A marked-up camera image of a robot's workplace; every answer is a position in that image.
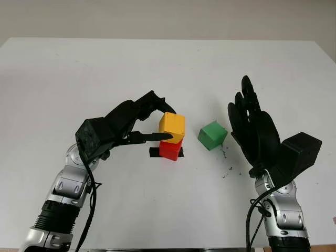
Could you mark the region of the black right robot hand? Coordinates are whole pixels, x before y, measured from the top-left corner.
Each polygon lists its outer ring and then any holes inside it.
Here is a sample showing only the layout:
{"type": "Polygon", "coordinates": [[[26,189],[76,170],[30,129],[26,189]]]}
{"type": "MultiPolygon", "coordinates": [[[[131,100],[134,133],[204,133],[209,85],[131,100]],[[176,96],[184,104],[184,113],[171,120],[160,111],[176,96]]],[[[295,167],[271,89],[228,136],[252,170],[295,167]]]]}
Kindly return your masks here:
{"type": "Polygon", "coordinates": [[[271,116],[260,108],[257,94],[247,75],[241,80],[241,92],[228,104],[232,136],[252,166],[249,176],[257,178],[274,166],[280,138],[271,116]]]}

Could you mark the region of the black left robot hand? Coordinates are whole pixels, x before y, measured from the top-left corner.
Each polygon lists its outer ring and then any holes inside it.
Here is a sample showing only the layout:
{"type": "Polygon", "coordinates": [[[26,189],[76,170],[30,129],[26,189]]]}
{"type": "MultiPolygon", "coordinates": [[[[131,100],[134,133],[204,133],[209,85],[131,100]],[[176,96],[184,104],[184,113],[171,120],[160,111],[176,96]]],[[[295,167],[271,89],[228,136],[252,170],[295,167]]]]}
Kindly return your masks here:
{"type": "Polygon", "coordinates": [[[127,100],[114,108],[105,118],[115,135],[113,147],[130,144],[143,144],[147,141],[170,140],[170,133],[143,134],[133,131],[136,120],[144,121],[150,114],[159,110],[163,113],[175,113],[175,110],[159,98],[154,91],[150,91],[137,101],[127,100]]]}

